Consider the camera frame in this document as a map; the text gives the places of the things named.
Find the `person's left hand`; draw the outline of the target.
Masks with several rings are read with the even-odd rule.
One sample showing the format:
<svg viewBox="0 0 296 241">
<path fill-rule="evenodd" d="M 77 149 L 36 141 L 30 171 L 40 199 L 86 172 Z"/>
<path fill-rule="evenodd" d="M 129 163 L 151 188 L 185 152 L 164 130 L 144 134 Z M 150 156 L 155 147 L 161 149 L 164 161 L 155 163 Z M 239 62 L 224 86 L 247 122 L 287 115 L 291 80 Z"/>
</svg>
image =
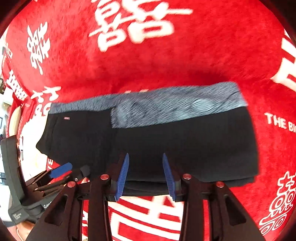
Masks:
<svg viewBox="0 0 296 241">
<path fill-rule="evenodd" d="M 29 236 L 30 232 L 34 228 L 35 224 L 30 221 L 22 221 L 16 225 L 16 234 L 18 238 L 25 241 Z"/>
</svg>

